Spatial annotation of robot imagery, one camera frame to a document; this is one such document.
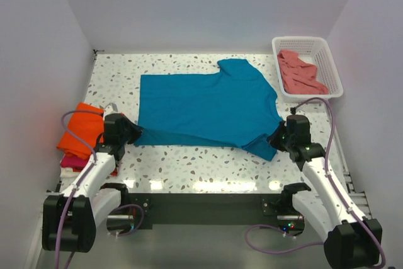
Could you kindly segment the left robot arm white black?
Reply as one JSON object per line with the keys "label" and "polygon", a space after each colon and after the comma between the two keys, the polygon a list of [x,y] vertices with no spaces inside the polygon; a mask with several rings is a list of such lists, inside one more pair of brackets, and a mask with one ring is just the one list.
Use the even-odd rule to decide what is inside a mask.
{"label": "left robot arm white black", "polygon": [[122,160],[125,146],[142,135],[142,128],[119,112],[104,113],[101,119],[103,141],[87,145],[91,151],[87,165],[64,191],[49,195],[43,203],[44,250],[87,253],[108,214],[123,214],[130,208],[126,185],[105,179]]}

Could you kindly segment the blue t shirt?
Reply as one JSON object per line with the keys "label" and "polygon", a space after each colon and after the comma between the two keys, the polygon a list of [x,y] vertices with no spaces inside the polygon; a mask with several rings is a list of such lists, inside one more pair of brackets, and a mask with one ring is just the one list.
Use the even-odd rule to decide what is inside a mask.
{"label": "blue t shirt", "polygon": [[142,75],[140,146],[236,147],[271,161],[267,139],[282,121],[277,93],[246,59],[224,59],[215,74]]}

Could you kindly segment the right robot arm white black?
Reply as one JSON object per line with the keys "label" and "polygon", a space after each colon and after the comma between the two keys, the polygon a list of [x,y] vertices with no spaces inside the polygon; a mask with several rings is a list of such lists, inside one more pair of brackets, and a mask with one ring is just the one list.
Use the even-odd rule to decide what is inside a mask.
{"label": "right robot arm white black", "polygon": [[382,227],[355,204],[335,175],[326,150],[312,142],[309,119],[297,114],[287,116],[268,143],[287,152],[308,180],[285,185],[274,206],[305,217],[321,237],[331,268],[380,265],[384,260]]}

